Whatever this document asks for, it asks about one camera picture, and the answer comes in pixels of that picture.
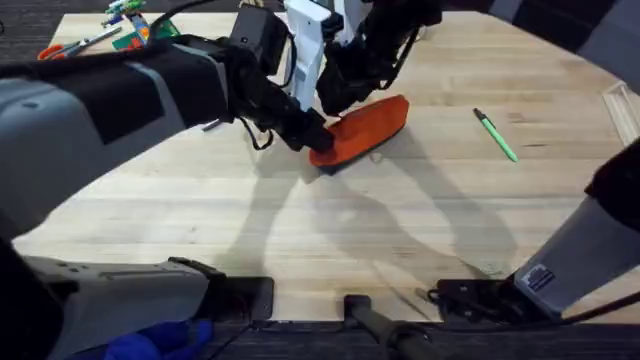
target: wooden table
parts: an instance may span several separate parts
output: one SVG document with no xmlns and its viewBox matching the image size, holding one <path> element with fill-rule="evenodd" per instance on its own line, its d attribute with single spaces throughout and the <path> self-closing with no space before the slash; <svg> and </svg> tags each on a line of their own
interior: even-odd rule
<svg viewBox="0 0 640 360">
<path fill-rule="evenodd" d="M 234 18 L 181 14 L 175 23 L 183 33 L 219 37 Z M 97 33 L 103 19 L 66 15 L 54 41 Z M 106 41 L 90 52 L 110 48 Z M 447 13 L 393 87 L 372 96 L 404 94 L 406 129 L 339 175 L 321 176 L 306 152 L 281 142 L 253 151 L 239 123 L 193 129 L 88 186 L 15 244 L 66 260 L 185 256 L 231 275 L 269 275 L 275 319 L 339 319 L 351 293 L 369 294 L 396 319 L 437 319 L 416 287 L 509 275 L 622 148 L 600 97 L 614 81 L 499 20 Z M 473 107 L 489 114 L 520 162 L 506 158 Z M 638 280 L 631 272 L 572 312 L 626 295 Z M 604 320 L 637 322 L 640 313 Z"/>
</svg>

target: blue object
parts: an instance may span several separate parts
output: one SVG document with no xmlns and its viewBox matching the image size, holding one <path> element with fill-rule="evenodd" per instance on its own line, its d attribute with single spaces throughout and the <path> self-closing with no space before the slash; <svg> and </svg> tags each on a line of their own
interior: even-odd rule
<svg viewBox="0 0 640 360">
<path fill-rule="evenodd" d="M 193 324 L 194 336 L 189 337 L 187 322 L 163 323 L 112 341 L 103 360 L 193 360 L 213 338 L 213 323 Z"/>
</svg>

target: green marker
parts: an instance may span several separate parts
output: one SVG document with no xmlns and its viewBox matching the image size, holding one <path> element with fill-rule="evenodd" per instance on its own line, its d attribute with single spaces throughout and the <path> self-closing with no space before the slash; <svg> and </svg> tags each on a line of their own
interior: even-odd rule
<svg viewBox="0 0 640 360">
<path fill-rule="evenodd" d="M 511 150 L 509 145 L 507 145 L 507 142 L 504 141 L 502 136 L 498 134 L 498 131 L 496 130 L 496 126 L 493 125 L 493 123 L 491 122 L 491 120 L 489 120 L 487 115 L 483 114 L 482 111 L 478 109 L 473 109 L 473 113 L 476 115 L 478 120 L 480 120 L 480 122 L 482 123 L 482 126 L 484 126 L 484 128 L 487 129 L 487 131 L 489 132 L 493 140 L 495 140 L 498 143 L 498 145 L 500 145 L 500 148 L 509 157 L 509 159 L 511 159 L 511 161 L 513 162 L 518 162 L 518 157 L 513 152 L 513 150 Z"/>
</svg>

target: metal bracket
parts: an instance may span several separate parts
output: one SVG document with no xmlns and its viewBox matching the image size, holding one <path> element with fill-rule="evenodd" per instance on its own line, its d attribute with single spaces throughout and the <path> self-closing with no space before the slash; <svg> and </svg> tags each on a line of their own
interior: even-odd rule
<svg viewBox="0 0 640 360">
<path fill-rule="evenodd" d="M 447 323 L 523 324 L 551 318 L 507 280 L 440 280 L 435 289 L 416 291 L 436 306 Z"/>
</svg>

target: dark carpet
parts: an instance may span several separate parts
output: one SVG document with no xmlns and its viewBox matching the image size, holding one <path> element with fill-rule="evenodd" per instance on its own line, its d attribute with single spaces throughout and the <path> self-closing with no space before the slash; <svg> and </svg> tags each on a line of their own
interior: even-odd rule
<svg viewBox="0 0 640 360">
<path fill-rule="evenodd" d="M 279 333 L 247 332 L 216 359 L 385 360 L 382 349 L 363 331 L 322 333 L 338 325 L 305 323 L 280 328 L 283 332 Z M 237 331 L 237 326 L 216 328 L 216 340 L 201 360 Z M 457 354 L 456 360 L 640 359 L 640 327 L 632 325 L 578 325 L 512 334 L 430 334 L 433 346 L 443 355 Z"/>
<path fill-rule="evenodd" d="M 34 60 L 51 40 L 62 15 L 66 13 L 102 13 L 112 0 L 0 0 L 0 21 L 5 32 L 0 36 L 0 63 Z M 164 12 L 186 0 L 148 0 L 146 12 Z M 265 7 L 278 9 L 275 0 Z M 190 12 L 233 12 L 238 0 L 218 0 Z"/>
</svg>

